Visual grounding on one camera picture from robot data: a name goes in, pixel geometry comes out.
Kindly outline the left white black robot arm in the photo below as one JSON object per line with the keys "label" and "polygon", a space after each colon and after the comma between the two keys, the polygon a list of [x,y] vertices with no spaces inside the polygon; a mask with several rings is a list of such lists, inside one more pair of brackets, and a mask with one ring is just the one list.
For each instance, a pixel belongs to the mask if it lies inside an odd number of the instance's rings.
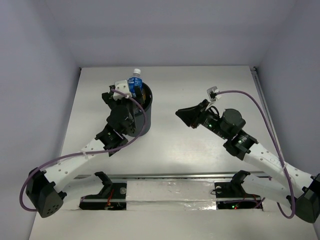
{"label": "left white black robot arm", "polygon": [[126,83],[110,86],[101,95],[111,109],[107,124],[94,139],[75,153],[52,159],[31,170],[22,185],[19,203],[27,196],[41,218],[48,218],[61,209],[67,199],[68,185],[100,154],[114,155],[145,135],[151,127],[153,94],[147,84],[134,86]]}

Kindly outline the clear bottle blue label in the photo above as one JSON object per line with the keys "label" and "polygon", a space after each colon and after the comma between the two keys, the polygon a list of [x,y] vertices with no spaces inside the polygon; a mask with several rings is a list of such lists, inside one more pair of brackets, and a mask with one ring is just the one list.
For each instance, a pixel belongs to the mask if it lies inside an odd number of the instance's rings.
{"label": "clear bottle blue label", "polygon": [[135,68],[133,70],[133,74],[131,77],[127,79],[128,88],[132,97],[135,98],[137,96],[136,89],[139,89],[142,92],[143,89],[143,80],[141,78],[141,70],[139,68]]}

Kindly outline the orange juice bottle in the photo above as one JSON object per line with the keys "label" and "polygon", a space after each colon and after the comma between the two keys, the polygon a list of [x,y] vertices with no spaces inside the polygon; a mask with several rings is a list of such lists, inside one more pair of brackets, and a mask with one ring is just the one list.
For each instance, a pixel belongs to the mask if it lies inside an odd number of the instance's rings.
{"label": "orange juice bottle", "polygon": [[146,101],[146,92],[145,92],[144,89],[142,90],[141,95],[142,95],[142,102],[145,103],[145,101]]}

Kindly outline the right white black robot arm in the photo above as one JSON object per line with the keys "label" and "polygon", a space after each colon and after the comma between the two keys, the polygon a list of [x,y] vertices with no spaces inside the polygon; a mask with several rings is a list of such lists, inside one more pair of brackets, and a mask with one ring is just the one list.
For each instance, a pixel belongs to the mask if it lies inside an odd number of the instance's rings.
{"label": "right white black robot arm", "polygon": [[291,208],[303,221],[315,223],[320,215],[320,176],[301,171],[286,162],[281,163],[278,156],[243,130],[246,121],[238,110],[227,108],[218,115],[208,106],[205,99],[196,106],[179,109],[175,114],[188,127],[195,129],[202,125],[213,132],[225,140],[223,147],[231,156],[272,178],[271,181],[263,181],[249,172],[240,171],[230,183],[231,192],[235,196],[244,193],[260,195]]}

